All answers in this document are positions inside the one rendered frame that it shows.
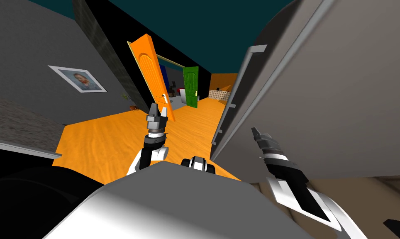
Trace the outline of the orange door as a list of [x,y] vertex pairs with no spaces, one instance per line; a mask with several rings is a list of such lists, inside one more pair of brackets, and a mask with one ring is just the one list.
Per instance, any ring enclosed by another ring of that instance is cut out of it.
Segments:
[[134,42],[128,42],[128,45],[154,102],[157,103],[159,110],[162,107],[166,107],[168,119],[174,122],[175,116],[169,96],[169,104],[164,104],[163,102],[162,94],[166,93],[168,95],[168,93],[151,36],[144,34]]

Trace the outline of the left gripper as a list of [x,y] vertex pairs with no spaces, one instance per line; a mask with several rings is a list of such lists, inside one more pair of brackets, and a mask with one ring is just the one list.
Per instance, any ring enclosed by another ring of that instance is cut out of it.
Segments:
[[166,107],[162,107],[159,116],[157,103],[152,103],[149,109],[149,115],[146,117],[147,129],[149,132],[165,132],[166,123],[168,121],[167,117]]

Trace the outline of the framed portrait picture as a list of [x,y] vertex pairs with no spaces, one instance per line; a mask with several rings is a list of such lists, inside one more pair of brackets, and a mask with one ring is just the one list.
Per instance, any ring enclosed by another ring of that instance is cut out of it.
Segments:
[[107,90],[88,71],[76,68],[49,66],[80,93],[103,93]]

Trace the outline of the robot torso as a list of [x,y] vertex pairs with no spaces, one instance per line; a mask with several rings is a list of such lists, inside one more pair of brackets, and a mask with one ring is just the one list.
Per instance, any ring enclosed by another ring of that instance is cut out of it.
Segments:
[[162,161],[106,184],[44,239],[313,239],[255,187]]

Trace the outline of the white patterned furniture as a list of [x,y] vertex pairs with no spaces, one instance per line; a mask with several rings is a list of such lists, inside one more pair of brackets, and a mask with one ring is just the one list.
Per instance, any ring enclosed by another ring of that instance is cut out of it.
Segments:
[[229,92],[229,91],[210,90],[208,98],[222,100],[222,101],[228,101],[230,95],[231,95],[231,92]]

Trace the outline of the green door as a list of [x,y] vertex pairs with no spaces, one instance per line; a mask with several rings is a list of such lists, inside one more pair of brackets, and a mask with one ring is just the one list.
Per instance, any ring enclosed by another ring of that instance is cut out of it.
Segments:
[[198,66],[183,68],[186,105],[193,108],[198,107],[198,73]]

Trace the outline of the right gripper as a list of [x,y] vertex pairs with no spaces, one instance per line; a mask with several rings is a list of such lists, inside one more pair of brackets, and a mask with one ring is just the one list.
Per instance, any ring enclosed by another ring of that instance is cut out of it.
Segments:
[[260,134],[256,127],[253,127],[252,133],[254,140],[258,144],[260,150],[263,152],[265,157],[272,157],[272,155],[282,155],[285,156],[279,143],[270,137],[268,134]]

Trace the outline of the small potted plant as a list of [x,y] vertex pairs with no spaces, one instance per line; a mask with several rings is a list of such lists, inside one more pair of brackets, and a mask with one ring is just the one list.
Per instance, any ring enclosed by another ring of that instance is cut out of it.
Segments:
[[131,99],[131,97],[129,95],[127,95],[126,93],[122,93],[121,96],[128,101],[129,103],[129,108],[131,111],[137,111],[139,110],[139,108],[136,106],[136,104],[133,102],[133,100]]

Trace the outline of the grey fridge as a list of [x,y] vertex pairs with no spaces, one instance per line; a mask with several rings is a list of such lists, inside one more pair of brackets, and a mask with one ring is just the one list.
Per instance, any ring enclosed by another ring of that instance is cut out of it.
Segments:
[[310,179],[400,175],[400,0],[292,0],[263,44],[212,161],[267,177],[256,127]]

